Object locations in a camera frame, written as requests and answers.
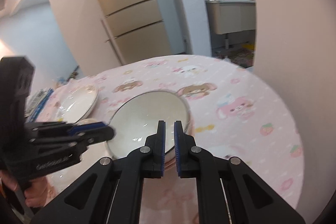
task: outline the stack of books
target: stack of books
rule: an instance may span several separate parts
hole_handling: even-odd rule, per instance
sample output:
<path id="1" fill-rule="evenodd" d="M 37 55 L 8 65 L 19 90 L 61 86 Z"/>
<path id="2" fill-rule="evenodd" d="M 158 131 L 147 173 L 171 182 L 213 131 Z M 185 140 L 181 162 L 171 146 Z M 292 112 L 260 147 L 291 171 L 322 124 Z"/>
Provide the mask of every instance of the stack of books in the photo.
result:
<path id="1" fill-rule="evenodd" d="M 52 88 L 39 90 L 27 100 L 25 110 L 26 122 L 34 122 L 36 120 L 53 92 Z"/>

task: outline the refrigerator handle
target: refrigerator handle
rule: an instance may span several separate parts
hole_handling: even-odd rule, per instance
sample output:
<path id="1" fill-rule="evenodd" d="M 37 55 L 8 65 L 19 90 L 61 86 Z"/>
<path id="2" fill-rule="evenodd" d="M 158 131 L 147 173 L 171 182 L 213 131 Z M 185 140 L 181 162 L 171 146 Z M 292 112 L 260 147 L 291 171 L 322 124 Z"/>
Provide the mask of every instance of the refrigerator handle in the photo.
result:
<path id="1" fill-rule="evenodd" d="M 109 38 L 109 39 L 107 39 L 107 40 L 105 41 L 105 43 L 107 43 L 107 42 L 110 43 L 110 45 L 111 45 L 112 49 L 114 50 L 115 55 L 117 56 L 117 58 L 118 58 L 120 64 L 121 64 L 121 65 L 126 65 L 126 62 L 125 62 L 124 58 L 122 57 L 122 54 L 121 54 L 121 52 L 120 52 L 120 50 L 119 50 L 119 47 L 118 47 L 117 45 L 115 45 L 113 39 L 112 39 L 111 36 L 110 36 L 110 32 L 109 32 L 109 30 L 107 29 L 104 20 L 103 20 L 103 19 L 100 19 L 100 22 L 101 22 L 101 24 L 103 25 L 103 28 L 104 28 L 104 30 L 105 30 L 105 33 L 106 33 L 107 37 Z"/>

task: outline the bathroom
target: bathroom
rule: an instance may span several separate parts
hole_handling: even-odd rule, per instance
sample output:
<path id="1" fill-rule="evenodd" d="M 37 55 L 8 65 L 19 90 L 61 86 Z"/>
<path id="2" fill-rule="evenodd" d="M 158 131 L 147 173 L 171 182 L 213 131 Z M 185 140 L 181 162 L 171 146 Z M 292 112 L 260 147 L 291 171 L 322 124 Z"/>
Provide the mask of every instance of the bathroom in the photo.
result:
<path id="1" fill-rule="evenodd" d="M 256 36 L 256 0 L 205 2 L 212 56 L 230 59 L 245 68 L 251 67 Z"/>

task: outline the brown dog cartoon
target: brown dog cartoon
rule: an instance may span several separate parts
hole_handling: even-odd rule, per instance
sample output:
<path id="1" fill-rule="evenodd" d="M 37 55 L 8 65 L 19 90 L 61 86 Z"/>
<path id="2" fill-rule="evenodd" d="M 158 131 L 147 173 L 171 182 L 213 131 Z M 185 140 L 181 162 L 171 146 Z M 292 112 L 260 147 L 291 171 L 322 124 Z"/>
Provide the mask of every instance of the brown dog cartoon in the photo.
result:
<path id="1" fill-rule="evenodd" d="M 122 85 L 117 86 L 113 92 L 118 92 L 118 91 L 125 91 L 125 90 L 131 90 L 137 86 L 143 85 L 142 81 L 135 81 L 134 78 L 131 78 L 129 80 L 126 80 L 125 82 L 122 83 Z"/>
<path id="2" fill-rule="evenodd" d="M 185 96 L 188 100 L 197 100 L 210 94 L 209 91 L 217 89 L 215 84 L 203 83 L 199 85 L 190 85 L 177 92 L 178 96 Z"/>

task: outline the round table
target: round table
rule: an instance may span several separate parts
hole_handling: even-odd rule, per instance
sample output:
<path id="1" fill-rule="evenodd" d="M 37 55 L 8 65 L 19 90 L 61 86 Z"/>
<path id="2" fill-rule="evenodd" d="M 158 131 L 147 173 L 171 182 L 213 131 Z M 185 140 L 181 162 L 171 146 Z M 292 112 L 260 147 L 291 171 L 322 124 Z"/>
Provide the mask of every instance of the round table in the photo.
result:
<path id="1" fill-rule="evenodd" d="M 295 122 L 280 97 L 255 75 L 226 61 L 193 55 L 152 58 L 73 80 L 50 97 L 38 121 L 52 121 L 77 88 L 93 84 L 99 102 L 90 117 L 109 123 L 131 98 L 171 90 L 190 107 L 196 144 L 214 156 L 238 156 L 292 207 L 300 197 L 304 158 Z M 103 156 L 106 144 L 90 146 L 83 161 L 49 175 L 59 192 Z M 162 179 L 145 179 L 140 223 L 198 223 L 195 179 L 170 168 Z"/>

